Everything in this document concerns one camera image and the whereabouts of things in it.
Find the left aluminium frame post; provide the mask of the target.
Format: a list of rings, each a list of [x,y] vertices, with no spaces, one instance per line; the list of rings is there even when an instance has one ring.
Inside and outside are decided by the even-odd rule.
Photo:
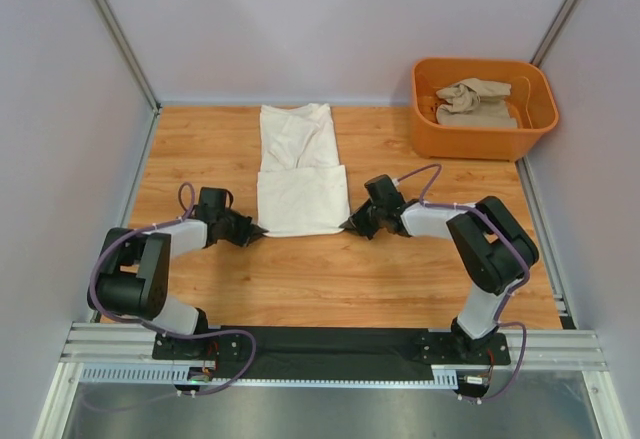
[[[161,109],[161,102],[157,98],[146,74],[144,73],[133,48],[131,47],[126,34],[111,7],[109,0],[91,0],[96,8],[97,14],[104,24],[108,34],[116,45],[122,59],[124,60],[134,82],[154,114],[158,114]]]

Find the orange plastic bin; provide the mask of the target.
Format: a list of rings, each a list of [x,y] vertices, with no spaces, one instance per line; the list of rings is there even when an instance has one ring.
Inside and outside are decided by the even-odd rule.
[[[529,63],[427,58],[413,67],[410,141],[423,157],[516,161],[558,120],[546,76]]]

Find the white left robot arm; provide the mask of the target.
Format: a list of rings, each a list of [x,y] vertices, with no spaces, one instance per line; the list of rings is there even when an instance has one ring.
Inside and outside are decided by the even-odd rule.
[[[232,208],[227,189],[189,182],[178,189],[182,214],[177,218],[130,229],[110,229],[93,266],[87,291],[91,309],[122,324],[142,324],[175,338],[188,360],[209,351],[211,337],[204,311],[168,292],[171,261],[220,241],[247,247],[266,235],[253,219]]]

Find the white t shirt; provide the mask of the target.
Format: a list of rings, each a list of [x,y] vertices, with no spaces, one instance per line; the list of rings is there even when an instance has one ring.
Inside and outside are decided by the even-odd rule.
[[[331,108],[260,110],[258,225],[268,237],[332,235],[350,215]]]

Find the beige t shirt in bin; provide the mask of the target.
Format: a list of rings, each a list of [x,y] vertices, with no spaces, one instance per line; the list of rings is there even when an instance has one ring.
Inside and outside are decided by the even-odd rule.
[[[468,78],[436,92],[441,104],[436,109],[439,125],[463,128],[517,129],[506,99],[511,85]]]

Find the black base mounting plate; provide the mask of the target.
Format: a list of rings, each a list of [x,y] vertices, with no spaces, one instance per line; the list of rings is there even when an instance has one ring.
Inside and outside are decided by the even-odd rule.
[[[511,363],[506,338],[500,333],[468,349],[451,332],[428,329],[224,326],[220,330],[222,336],[199,340],[157,336],[152,358],[214,361],[214,373],[227,376],[251,360],[245,373],[320,379],[425,379],[432,377],[435,365],[482,369]]]

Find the aluminium frame post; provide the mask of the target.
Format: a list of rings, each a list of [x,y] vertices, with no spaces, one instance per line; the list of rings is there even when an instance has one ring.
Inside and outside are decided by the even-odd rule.
[[[544,33],[537,49],[535,50],[530,63],[538,68],[542,67],[546,57],[551,52],[554,44],[557,42],[558,38],[562,34],[565,26],[570,21],[572,14],[577,8],[579,2],[581,0],[563,0],[560,8],[555,14],[553,20],[551,21],[549,27]]]
[[[154,114],[158,114],[161,109],[161,102],[157,98],[146,74],[144,73],[133,48],[131,47],[126,34],[111,7],[109,0],[91,0],[96,8],[97,14],[104,24],[108,34],[116,45],[122,59],[124,60],[134,82]]]

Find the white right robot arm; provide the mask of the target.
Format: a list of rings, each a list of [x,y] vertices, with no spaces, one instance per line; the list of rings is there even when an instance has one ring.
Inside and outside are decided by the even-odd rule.
[[[486,196],[474,203],[436,203],[424,195],[407,200],[387,175],[365,183],[368,199],[341,224],[345,231],[373,239],[387,232],[453,242],[472,285],[451,325],[450,349],[470,363],[484,354],[500,327],[509,298],[530,278],[539,258],[533,239],[504,202]]]

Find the aluminium extrusion rail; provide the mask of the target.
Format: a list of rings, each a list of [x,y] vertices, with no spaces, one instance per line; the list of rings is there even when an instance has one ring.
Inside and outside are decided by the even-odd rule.
[[[525,345],[523,368],[535,371],[606,371],[608,365],[596,333],[590,330],[506,329],[507,346],[517,360]],[[74,323],[61,363],[141,363],[151,361],[155,333],[134,324]]]

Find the right aluminium frame post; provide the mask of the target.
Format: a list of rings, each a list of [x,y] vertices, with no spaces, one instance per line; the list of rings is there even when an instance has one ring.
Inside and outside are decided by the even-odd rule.
[[[557,42],[558,38],[562,34],[565,26],[570,21],[572,14],[577,8],[579,2],[581,0],[563,0],[560,8],[555,14],[553,20],[551,21],[549,27],[544,33],[537,49],[535,50],[530,63],[538,68],[542,67],[546,57],[551,52],[554,44]]]

